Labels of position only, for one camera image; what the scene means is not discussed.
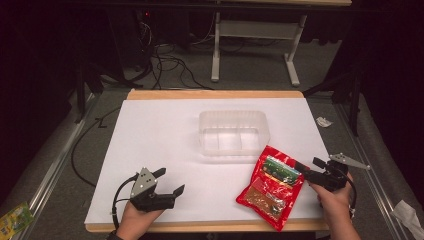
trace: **electrical cord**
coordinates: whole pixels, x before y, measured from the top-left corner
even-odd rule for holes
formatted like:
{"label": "electrical cord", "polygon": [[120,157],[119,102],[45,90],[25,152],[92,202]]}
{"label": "electrical cord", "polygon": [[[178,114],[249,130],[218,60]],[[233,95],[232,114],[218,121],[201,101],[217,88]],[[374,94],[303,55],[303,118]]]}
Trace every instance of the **electrical cord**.
{"label": "electrical cord", "polygon": [[157,59],[158,59],[158,64],[160,65],[160,68],[159,68],[159,76],[156,76],[156,73],[155,73],[155,71],[153,71],[152,70],[152,73],[153,73],[153,77],[155,78],[155,80],[156,80],[156,82],[155,82],[155,85],[153,85],[153,87],[152,87],[152,90],[153,89],[155,89],[156,88],[156,86],[159,86],[159,90],[161,90],[162,89],[162,86],[160,85],[160,78],[161,78],[161,76],[162,76],[162,61],[161,61],[161,59],[160,59],[160,57],[159,57],[159,53],[158,53],[158,49],[159,49],[159,47],[156,47],[156,50],[155,50],[155,52],[156,52],[156,56],[154,56],[154,57],[156,57]]}
{"label": "electrical cord", "polygon": [[72,165],[72,170],[74,171],[74,173],[77,175],[77,177],[79,179],[81,179],[83,182],[87,183],[88,185],[92,186],[92,187],[96,187],[96,184],[92,183],[91,181],[87,180],[86,178],[84,178],[77,170],[76,166],[75,166],[75,151],[76,148],[78,146],[78,144],[81,142],[81,140],[84,138],[84,136],[99,122],[102,122],[104,118],[106,118],[107,116],[109,116],[110,114],[112,114],[113,112],[119,110],[121,107],[117,107],[113,110],[111,110],[110,112],[106,113],[105,115],[103,115],[100,118],[96,118],[96,121],[91,124],[77,139],[77,141],[75,142],[74,146],[72,147],[72,152],[71,152],[71,165]]}
{"label": "electrical cord", "polygon": [[223,53],[236,53],[236,52],[239,52],[241,49],[243,49],[246,45],[245,41],[238,41],[237,43],[240,43],[241,45],[234,50],[225,50],[224,48],[222,48],[222,46],[221,46],[222,44],[220,44],[219,50],[222,51]]}
{"label": "electrical cord", "polygon": [[[103,68],[101,68],[101,67],[99,67],[99,66],[95,66],[95,65],[92,65],[92,66],[93,66],[93,68],[98,69],[100,72],[106,72],[106,70],[103,70]],[[135,76],[135,77],[131,78],[131,79],[124,79],[124,78],[121,78],[121,77],[119,77],[119,76],[112,75],[111,73],[108,73],[108,72],[107,72],[107,73],[105,73],[104,75],[109,76],[109,77],[110,77],[110,78],[112,78],[114,81],[107,80],[107,79],[105,79],[105,78],[104,78],[104,77],[102,77],[102,76],[100,76],[100,80],[101,80],[102,82],[104,82],[104,83],[109,84],[109,85],[119,85],[119,84],[123,84],[123,85],[126,85],[126,86],[131,87],[131,88],[142,88],[142,87],[143,87],[143,85],[138,85],[138,84],[136,84],[135,82],[136,82],[136,81],[138,81],[138,80],[141,80],[141,79],[143,79],[144,77],[146,77],[147,75],[149,75],[149,73],[152,71],[152,69],[153,69],[152,62],[151,62],[151,61],[149,61],[149,62],[147,63],[147,65],[146,65],[146,67],[144,68],[143,72],[142,72],[142,73],[140,73],[140,74],[138,74],[137,76]]]}
{"label": "electrical cord", "polygon": [[115,225],[115,229],[119,228],[118,216],[116,214],[116,203],[121,201],[121,200],[118,200],[119,193],[121,192],[122,188],[124,188],[125,185],[127,185],[129,182],[136,181],[138,178],[138,175],[139,174],[136,173],[134,176],[125,180],[125,182],[123,182],[121,186],[119,186],[118,190],[115,193],[115,197],[113,198],[113,203],[112,203],[112,220],[113,220],[113,224]]}
{"label": "electrical cord", "polygon": [[211,21],[211,24],[209,26],[209,31],[208,31],[208,33],[206,33],[205,37],[203,39],[197,41],[197,42],[190,43],[190,45],[195,46],[197,44],[201,44],[201,43],[207,42],[207,41],[209,41],[209,40],[211,40],[211,39],[214,38],[214,37],[210,37],[210,35],[212,33],[212,29],[213,29],[213,26],[214,26],[214,23],[215,23],[215,14],[216,14],[215,12],[212,14],[212,21]]}
{"label": "electrical cord", "polygon": [[247,43],[248,45],[252,45],[252,46],[258,46],[258,47],[269,47],[269,46],[273,46],[278,44],[279,42],[281,42],[281,39],[272,39],[272,40],[268,40],[269,42],[267,43],[258,43],[258,42],[253,42],[251,40],[258,40],[258,38],[247,38],[244,40],[245,43]]}
{"label": "electrical cord", "polygon": [[[171,71],[171,70],[176,69],[178,66],[182,66],[182,67],[183,67],[183,70],[182,70],[182,71],[181,71],[181,73],[180,73],[179,79],[180,79],[181,83],[182,83],[185,87],[190,88],[190,89],[208,89],[208,90],[213,90],[212,88],[207,87],[207,86],[204,86],[204,85],[202,85],[201,83],[199,83],[198,81],[196,81],[196,79],[195,79],[195,77],[194,77],[193,72],[192,72],[192,71],[191,71],[191,70],[187,67],[187,65],[185,64],[185,62],[184,62],[182,59],[180,59],[180,58],[176,58],[176,57],[171,56],[171,55],[164,55],[164,56],[162,56],[162,57],[160,57],[159,55],[157,55],[157,56],[153,56],[153,57],[155,57],[155,58],[157,58],[157,59],[159,60],[159,62],[158,62],[158,64],[157,64],[156,68],[157,68],[157,69],[159,69],[159,71],[160,71],[160,72],[162,72],[162,71]],[[172,63],[175,63],[175,65],[174,65],[174,66],[172,66],[172,67],[171,67],[171,68],[169,68],[169,69],[164,69],[164,68],[163,68],[163,63],[166,63],[166,62],[172,62]],[[198,86],[190,86],[190,85],[188,85],[188,84],[186,84],[186,83],[184,82],[183,75],[184,75],[184,73],[185,73],[186,71],[190,74],[191,80],[192,80],[192,81],[193,81],[196,85],[198,85]]]}
{"label": "electrical cord", "polygon": [[336,170],[349,182],[350,186],[352,187],[353,197],[352,197],[352,202],[349,206],[349,213],[350,213],[350,218],[353,218],[354,214],[355,214],[356,198],[357,198],[357,194],[358,194],[357,191],[356,191],[355,184],[346,174],[344,174],[343,171],[341,171],[340,169],[336,169]]}

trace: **wrist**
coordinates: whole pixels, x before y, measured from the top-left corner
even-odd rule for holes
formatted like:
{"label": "wrist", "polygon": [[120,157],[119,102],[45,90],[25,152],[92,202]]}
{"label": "wrist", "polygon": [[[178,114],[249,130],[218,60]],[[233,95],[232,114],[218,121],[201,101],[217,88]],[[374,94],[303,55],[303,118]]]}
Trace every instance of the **wrist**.
{"label": "wrist", "polygon": [[336,212],[336,213],[324,212],[324,217],[328,225],[352,223],[352,219],[350,218],[349,211]]}
{"label": "wrist", "polygon": [[117,236],[116,235],[116,230],[114,230],[111,233],[109,233],[109,235],[107,236],[106,240],[123,240],[123,239],[120,238],[119,236]]}
{"label": "wrist", "polygon": [[325,217],[325,220],[330,228],[352,225],[352,219],[349,215]]}
{"label": "wrist", "polygon": [[123,229],[123,228],[120,227],[116,231],[116,236],[118,236],[122,240],[138,240],[139,237],[141,237],[141,236],[136,236],[136,235],[137,234],[134,233],[134,231],[132,229]]}

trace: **wooden table edge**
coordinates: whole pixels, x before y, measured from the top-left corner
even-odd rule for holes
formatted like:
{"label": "wooden table edge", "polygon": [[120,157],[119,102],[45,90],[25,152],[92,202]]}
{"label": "wooden table edge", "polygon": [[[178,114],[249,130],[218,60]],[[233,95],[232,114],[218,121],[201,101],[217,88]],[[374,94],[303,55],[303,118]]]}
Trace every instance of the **wooden table edge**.
{"label": "wooden table edge", "polygon": [[[112,223],[86,224],[86,229],[93,233],[107,233],[115,230]],[[323,219],[289,219],[283,232],[328,231]],[[153,223],[148,232],[188,233],[188,232],[274,232],[275,229],[264,220],[255,221],[219,221],[219,222],[179,222]]]}
{"label": "wooden table edge", "polygon": [[303,98],[300,91],[256,90],[134,90],[127,100],[152,99],[225,99],[225,98]]}

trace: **white metal frame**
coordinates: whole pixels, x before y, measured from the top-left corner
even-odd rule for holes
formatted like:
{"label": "white metal frame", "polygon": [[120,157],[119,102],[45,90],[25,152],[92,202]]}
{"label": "white metal frame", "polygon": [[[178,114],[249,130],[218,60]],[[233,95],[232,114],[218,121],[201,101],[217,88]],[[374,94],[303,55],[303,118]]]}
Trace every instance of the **white metal frame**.
{"label": "white metal frame", "polygon": [[231,21],[221,20],[221,14],[215,16],[215,47],[212,60],[212,82],[219,81],[220,51],[219,39],[221,36],[246,37],[246,38],[268,38],[292,40],[289,53],[284,54],[284,61],[289,72],[291,83],[294,87],[300,85],[293,58],[302,36],[306,22],[306,15],[302,15],[298,23],[270,23],[254,21]]}

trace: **white table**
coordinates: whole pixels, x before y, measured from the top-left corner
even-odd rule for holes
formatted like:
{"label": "white table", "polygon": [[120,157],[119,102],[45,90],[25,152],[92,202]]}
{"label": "white table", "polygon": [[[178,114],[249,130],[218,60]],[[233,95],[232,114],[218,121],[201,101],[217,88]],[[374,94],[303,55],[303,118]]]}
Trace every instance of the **white table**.
{"label": "white table", "polygon": [[[85,220],[91,232],[109,232],[113,196],[142,167],[167,168],[156,192],[171,193],[185,184],[174,209],[151,232],[273,231],[252,209],[235,198],[249,184],[258,156],[206,157],[200,153],[198,115],[204,110],[260,110],[268,120],[269,145],[310,166],[326,159],[306,100],[284,91],[133,91],[124,101],[96,191]],[[128,198],[131,186],[121,191]],[[122,215],[125,202],[118,204]],[[303,186],[283,231],[327,230],[316,194]]]}

